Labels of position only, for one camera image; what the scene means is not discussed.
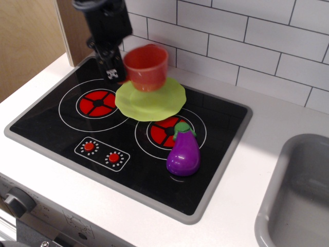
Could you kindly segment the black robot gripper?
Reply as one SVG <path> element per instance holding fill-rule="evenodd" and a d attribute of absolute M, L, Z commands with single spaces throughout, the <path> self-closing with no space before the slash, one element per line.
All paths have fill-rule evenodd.
<path fill-rule="evenodd" d="M 119 45 L 133 32 L 125 1 L 73 1 L 72 5 L 86 19 L 91 34 L 87 46 L 96 53 L 103 79 L 124 82 L 126 71 Z"/>

